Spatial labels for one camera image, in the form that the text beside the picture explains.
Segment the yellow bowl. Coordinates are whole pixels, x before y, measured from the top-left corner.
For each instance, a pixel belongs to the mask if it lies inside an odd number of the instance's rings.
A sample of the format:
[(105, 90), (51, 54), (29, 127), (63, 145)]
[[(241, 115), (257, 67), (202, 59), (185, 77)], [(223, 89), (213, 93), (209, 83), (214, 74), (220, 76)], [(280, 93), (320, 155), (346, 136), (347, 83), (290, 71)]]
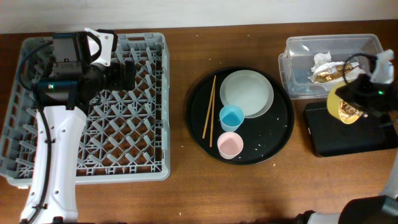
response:
[(339, 108), (340, 108), (340, 101), (342, 100), (337, 94), (336, 90), (340, 87), (345, 86), (346, 83), (344, 81), (338, 82), (332, 90), (329, 92), (327, 101), (326, 101), (326, 107), (328, 112), (336, 119), (341, 121), (344, 124), (353, 124), (356, 122), (360, 117), (358, 118), (351, 118), (351, 119), (343, 119), (339, 116)]

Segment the pink cup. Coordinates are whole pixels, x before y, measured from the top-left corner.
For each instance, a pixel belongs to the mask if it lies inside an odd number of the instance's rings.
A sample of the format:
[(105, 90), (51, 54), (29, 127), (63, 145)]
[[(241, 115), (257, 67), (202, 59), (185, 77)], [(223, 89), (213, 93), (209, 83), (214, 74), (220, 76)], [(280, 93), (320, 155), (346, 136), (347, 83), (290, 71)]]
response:
[(243, 150), (242, 137), (235, 132), (225, 132), (217, 140), (220, 156), (224, 159), (233, 159)]

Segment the light blue cup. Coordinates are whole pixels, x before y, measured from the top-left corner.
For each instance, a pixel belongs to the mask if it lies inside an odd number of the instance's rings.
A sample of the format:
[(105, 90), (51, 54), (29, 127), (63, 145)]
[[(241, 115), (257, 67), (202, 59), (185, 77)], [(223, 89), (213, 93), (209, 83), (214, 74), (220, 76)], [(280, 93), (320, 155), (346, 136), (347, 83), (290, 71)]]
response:
[(221, 128), (226, 132), (236, 131), (244, 121), (242, 109), (236, 105), (224, 106), (220, 111)]

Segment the food scraps and peanut shells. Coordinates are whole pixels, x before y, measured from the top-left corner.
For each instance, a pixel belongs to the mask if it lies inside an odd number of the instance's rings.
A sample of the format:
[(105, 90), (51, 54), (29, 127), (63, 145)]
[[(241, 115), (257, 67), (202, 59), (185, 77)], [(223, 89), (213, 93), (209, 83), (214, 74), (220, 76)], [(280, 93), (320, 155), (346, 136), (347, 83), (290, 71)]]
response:
[(339, 108), (339, 116), (343, 119), (358, 118), (363, 115), (363, 112), (349, 105), (347, 102), (341, 100)]

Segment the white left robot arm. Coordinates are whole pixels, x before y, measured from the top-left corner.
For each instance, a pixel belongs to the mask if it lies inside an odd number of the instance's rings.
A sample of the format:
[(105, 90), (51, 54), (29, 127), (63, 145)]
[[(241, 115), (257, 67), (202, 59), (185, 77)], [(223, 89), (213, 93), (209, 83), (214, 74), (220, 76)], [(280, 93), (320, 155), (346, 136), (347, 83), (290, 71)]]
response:
[[(90, 102), (103, 90), (131, 91), (135, 86), (135, 64), (111, 60), (117, 42), (112, 30), (86, 28), (54, 34), (22, 58), (16, 77), (34, 97), (37, 147), (21, 223), (77, 222), (76, 165)], [(27, 85), (22, 68), (50, 45), (53, 58), (39, 81)]]

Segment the tissue with gold wrapper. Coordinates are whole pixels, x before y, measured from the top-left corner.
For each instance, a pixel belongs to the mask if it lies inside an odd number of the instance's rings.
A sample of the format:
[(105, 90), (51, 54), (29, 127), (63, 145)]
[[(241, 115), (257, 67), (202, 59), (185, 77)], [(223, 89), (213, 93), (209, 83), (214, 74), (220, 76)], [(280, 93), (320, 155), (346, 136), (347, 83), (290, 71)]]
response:
[(366, 73), (358, 62), (332, 62), (329, 52), (316, 54), (313, 59), (312, 74), (308, 77), (312, 83), (339, 82), (343, 80), (343, 77), (353, 80), (359, 74)]

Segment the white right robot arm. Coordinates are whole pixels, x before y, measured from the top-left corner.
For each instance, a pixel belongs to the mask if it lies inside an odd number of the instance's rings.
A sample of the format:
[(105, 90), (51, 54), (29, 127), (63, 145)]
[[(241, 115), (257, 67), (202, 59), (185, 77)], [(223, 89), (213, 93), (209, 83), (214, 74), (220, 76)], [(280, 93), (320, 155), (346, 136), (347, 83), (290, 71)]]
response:
[(397, 149), (343, 156), (295, 156), (295, 192), (285, 211), (306, 212), (309, 223), (360, 223), (374, 211), (371, 197), (389, 195), (383, 190), (397, 175)]

